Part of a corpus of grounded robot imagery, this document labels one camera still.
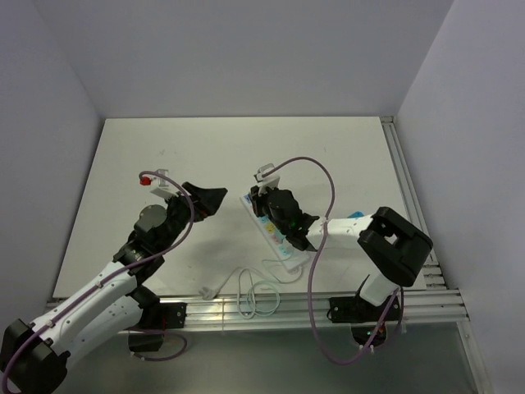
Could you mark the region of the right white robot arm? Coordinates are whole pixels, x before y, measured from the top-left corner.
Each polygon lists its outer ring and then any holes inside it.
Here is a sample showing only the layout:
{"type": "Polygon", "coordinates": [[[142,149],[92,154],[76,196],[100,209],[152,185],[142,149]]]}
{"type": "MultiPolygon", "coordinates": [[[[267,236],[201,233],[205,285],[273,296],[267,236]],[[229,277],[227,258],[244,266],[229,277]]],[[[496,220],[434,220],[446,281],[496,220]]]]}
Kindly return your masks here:
{"type": "Polygon", "coordinates": [[[374,319],[399,287],[411,287],[433,249],[431,238],[390,207],[359,218],[327,219],[305,213],[290,190],[254,186],[253,214],[275,227],[286,249],[317,253],[322,246],[361,249],[375,265],[355,300],[359,317],[374,319]]]}

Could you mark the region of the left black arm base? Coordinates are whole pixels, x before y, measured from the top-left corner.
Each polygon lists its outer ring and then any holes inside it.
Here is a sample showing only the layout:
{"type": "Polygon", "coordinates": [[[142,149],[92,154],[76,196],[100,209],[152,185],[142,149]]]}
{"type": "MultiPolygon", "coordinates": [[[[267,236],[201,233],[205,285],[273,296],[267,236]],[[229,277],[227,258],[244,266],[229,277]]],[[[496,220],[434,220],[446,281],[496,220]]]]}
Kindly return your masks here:
{"type": "Polygon", "coordinates": [[[186,303],[173,305],[157,303],[143,310],[139,322],[128,329],[128,349],[138,357],[144,353],[158,352],[167,343],[173,329],[183,328],[186,303]]]}

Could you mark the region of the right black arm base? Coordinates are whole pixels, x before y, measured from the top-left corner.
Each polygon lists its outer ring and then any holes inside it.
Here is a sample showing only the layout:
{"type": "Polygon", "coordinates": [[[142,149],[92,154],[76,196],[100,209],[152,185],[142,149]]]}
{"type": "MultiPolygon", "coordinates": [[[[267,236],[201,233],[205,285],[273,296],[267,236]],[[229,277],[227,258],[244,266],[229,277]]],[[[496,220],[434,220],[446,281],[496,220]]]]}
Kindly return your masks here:
{"type": "MultiPolygon", "coordinates": [[[[374,306],[362,300],[359,296],[331,297],[329,299],[330,308],[326,317],[332,323],[349,323],[354,341],[360,346],[364,346],[377,321],[384,312],[387,300],[380,306],[374,306]]],[[[373,341],[372,346],[383,345],[388,337],[386,328],[387,322],[396,321],[399,327],[404,314],[404,299],[398,297],[393,301],[392,306],[386,312],[386,316],[373,341]]]]}

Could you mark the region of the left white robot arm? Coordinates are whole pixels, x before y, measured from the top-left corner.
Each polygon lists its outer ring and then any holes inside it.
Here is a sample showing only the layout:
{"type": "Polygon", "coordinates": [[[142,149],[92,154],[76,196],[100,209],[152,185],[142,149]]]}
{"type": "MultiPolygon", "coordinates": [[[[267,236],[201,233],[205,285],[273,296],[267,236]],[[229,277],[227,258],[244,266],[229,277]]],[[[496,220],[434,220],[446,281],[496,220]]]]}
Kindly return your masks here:
{"type": "Polygon", "coordinates": [[[92,350],[127,328],[150,328],[160,317],[159,299],[144,286],[196,222],[214,215],[227,190],[205,189],[152,173],[142,176],[164,200],[139,214],[128,241],[90,282],[30,323],[17,319],[4,332],[2,391],[52,393],[92,350]]]}

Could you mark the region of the white colourful power strip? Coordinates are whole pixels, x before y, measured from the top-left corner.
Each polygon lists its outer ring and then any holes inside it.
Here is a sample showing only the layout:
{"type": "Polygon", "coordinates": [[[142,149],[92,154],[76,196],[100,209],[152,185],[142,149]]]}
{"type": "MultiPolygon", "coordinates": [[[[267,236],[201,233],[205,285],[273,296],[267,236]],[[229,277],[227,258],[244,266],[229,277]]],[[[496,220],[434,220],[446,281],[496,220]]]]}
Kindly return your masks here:
{"type": "Polygon", "coordinates": [[[295,273],[311,261],[311,255],[308,252],[295,249],[276,226],[270,222],[268,217],[260,218],[255,215],[248,195],[241,196],[240,203],[262,234],[263,239],[272,249],[276,261],[281,263],[288,273],[295,273]]]}

